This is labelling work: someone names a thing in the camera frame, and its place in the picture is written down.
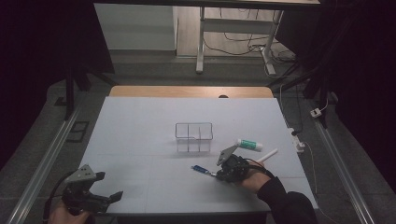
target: metal frame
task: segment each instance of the metal frame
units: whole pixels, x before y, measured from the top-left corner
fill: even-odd
[[[55,160],[58,157],[62,146],[64,145],[64,141],[66,140],[66,137],[72,128],[79,111],[81,110],[81,105],[85,101],[86,95],[87,93],[83,92],[77,98],[78,104],[76,109],[70,115],[69,120],[64,121],[59,131],[56,133],[49,145],[49,148],[47,149],[46,154],[38,164],[35,173],[33,174],[22,196],[20,197],[20,200],[18,201],[17,205],[15,205],[7,223],[23,223],[26,219],[33,203],[35,202],[38,192],[41,190],[41,187],[43,186],[53,163],[55,163]]]
[[[347,166],[340,152],[338,151],[334,141],[332,140],[331,135],[329,134],[327,129],[324,129],[322,127],[318,119],[315,120],[315,125],[318,129],[318,133],[323,141],[323,144],[329,153],[332,164],[334,165],[334,169],[338,173],[338,176],[340,176],[341,182],[343,183],[344,188],[352,201],[352,204],[356,210],[356,214],[361,220],[361,223],[374,224],[375,221],[373,215],[371,214],[369,207],[364,201],[364,198],[361,195],[358,186],[356,186],[355,182],[353,181],[353,178],[350,175]]]
[[[196,73],[204,72],[204,32],[213,33],[235,33],[235,34],[256,34],[269,35],[265,48],[261,51],[262,58],[265,62],[268,75],[276,74],[271,61],[270,50],[273,44],[277,27],[283,11],[276,10],[273,21],[241,21],[227,19],[205,19],[205,8],[200,7],[200,30],[197,53]]]

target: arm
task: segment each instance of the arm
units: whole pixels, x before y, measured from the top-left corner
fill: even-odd
[[[262,185],[257,197],[268,203],[277,224],[318,223],[309,199],[302,193],[286,193],[277,177]]]
[[[276,224],[318,223],[309,199],[302,193],[287,193],[277,177],[271,179],[264,173],[250,170],[241,184],[270,206]]]

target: aluminum rail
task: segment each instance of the aluminum rail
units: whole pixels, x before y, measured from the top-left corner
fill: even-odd
[[[38,195],[38,192],[41,190],[41,187],[46,180],[50,169],[52,168],[53,163],[58,157],[59,152],[61,151],[62,146],[64,145],[64,141],[66,140],[67,135],[69,134],[73,124],[81,110],[81,105],[84,103],[87,97],[87,93],[81,92],[77,98],[77,106],[74,112],[71,114],[69,120],[64,121],[61,125],[60,129],[56,133],[52,142],[47,149],[46,154],[44,155],[41,162],[38,164],[35,173],[27,184],[20,200],[17,205],[14,207],[14,211],[11,213],[11,216],[8,218],[7,223],[17,224],[23,223],[26,219],[27,215],[32,208],[33,203],[35,202],[35,198]]]
[[[361,192],[356,186],[355,182],[350,175],[347,166],[342,159],[341,154],[339,153],[332,137],[330,136],[327,129],[324,129],[318,119],[315,120],[315,125],[318,129],[318,133],[332,159],[332,164],[338,175],[340,176],[341,182],[344,185],[346,193],[349,195],[352,204],[356,210],[356,214],[358,215],[361,223],[363,224],[374,224],[374,218],[371,214],[369,207],[367,206],[366,202],[361,195]]]

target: marker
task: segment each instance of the marker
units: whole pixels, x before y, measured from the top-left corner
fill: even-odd
[[[272,157],[273,155],[275,155],[276,153],[277,153],[277,148],[272,150],[272,151],[270,151],[267,155],[259,158],[257,160],[257,162],[263,162],[263,161],[267,160],[268,158]]]

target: white tabletop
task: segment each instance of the white tabletop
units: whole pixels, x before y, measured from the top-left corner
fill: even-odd
[[[210,151],[177,151],[175,125],[211,122]],[[185,214],[268,211],[256,195],[191,169],[216,172],[219,153],[247,139],[262,152],[238,148],[234,154],[265,162],[287,191],[305,194],[318,208],[292,144],[276,99],[107,97],[81,165],[106,172],[92,193],[109,196],[123,190],[113,214]]]

